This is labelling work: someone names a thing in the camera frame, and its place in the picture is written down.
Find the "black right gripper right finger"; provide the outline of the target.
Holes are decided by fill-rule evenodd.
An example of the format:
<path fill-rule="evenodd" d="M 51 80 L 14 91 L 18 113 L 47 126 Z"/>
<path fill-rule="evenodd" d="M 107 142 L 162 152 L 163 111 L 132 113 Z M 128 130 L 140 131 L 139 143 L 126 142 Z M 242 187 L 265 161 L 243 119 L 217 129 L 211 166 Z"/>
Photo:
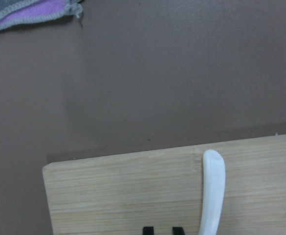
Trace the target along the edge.
<path fill-rule="evenodd" d="M 172 235 L 184 235 L 184 229 L 182 227 L 172 227 Z"/>

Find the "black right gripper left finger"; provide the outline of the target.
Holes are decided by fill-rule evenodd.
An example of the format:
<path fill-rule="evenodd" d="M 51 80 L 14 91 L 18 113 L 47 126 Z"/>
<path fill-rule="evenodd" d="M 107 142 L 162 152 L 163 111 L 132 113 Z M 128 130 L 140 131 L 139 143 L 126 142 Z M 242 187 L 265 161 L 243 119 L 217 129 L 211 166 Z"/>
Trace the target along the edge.
<path fill-rule="evenodd" d="M 143 235 L 154 235 L 154 227 L 153 226 L 146 226 L 142 229 Z"/>

